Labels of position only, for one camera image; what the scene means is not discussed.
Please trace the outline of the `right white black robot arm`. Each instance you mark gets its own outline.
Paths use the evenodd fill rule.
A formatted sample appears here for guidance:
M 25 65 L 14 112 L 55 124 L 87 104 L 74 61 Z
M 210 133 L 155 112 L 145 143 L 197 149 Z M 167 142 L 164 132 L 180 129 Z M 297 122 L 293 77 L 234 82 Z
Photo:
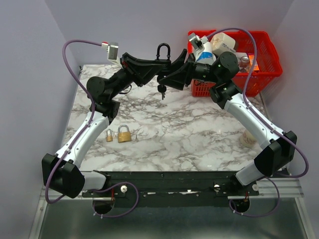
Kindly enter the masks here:
M 159 84 L 183 90 L 192 79 L 214 83 L 210 88 L 212 100 L 233 115 L 257 140 L 262 152 L 253 162 L 232 177 L 230 191 L 241 195 L 247 185 L 264 176 L 271 176 L 290 163 L 294 157 L 297 136 L 284 132 L 264 117 L 242 94 L 232 78 L 238 73 L 238 61 L 234 53 L 223 52 L 209 65 L 196 63 L 193 54 L 177 71 L 163 77 Z

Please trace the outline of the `large brass padlock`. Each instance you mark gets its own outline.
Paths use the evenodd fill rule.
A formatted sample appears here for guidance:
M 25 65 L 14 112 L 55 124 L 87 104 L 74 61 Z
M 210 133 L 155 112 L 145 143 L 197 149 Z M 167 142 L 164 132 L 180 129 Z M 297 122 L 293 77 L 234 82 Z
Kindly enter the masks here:
M 118 127 L 118 143 L 130 142 L 132 140 L 131 132 L 126 124 Z

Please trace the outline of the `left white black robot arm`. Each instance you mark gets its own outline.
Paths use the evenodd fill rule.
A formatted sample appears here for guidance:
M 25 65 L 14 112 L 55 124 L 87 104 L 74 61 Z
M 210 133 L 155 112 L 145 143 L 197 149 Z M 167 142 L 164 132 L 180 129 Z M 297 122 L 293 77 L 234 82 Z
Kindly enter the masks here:
M 80 84 L 91 100 L 86 118 L 61 149 L 54 155 L 46 154 L 42 159 L 45 198 L 48 203 L 57 202 L 49 198 L 50 189 L 69 198 L 75 198 L 83 190 L 94 190 L 100 197 L 110 193 L 111 185 L 107 177 L 95 171 L 81 172 L 82 161 L 97 137 L 117 116 L 120 103 L 114 97 L 131 84 L 138 87 L 146 85 L 154 76 L 161 75 L 169 68 L 171 60 L 142 60 L 124 53 L 120 58 L 120 66 L 110 78 L 91 77 L 85 86 Z

